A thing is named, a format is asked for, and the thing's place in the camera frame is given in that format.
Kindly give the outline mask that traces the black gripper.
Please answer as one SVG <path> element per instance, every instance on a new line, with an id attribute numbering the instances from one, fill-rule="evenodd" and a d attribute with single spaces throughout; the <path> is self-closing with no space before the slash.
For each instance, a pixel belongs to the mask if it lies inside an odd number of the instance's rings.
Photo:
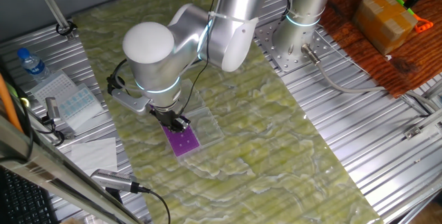
<path id="1" fill-rule="evenodd" d="M 173 111 L 164 111 L 163 109 L 153 107 L 151 115 L 157 118 L 162 128 L 171 133 L 184 132 L 190 125 L 191 121 L 184 115 L 179 115 Z"/>

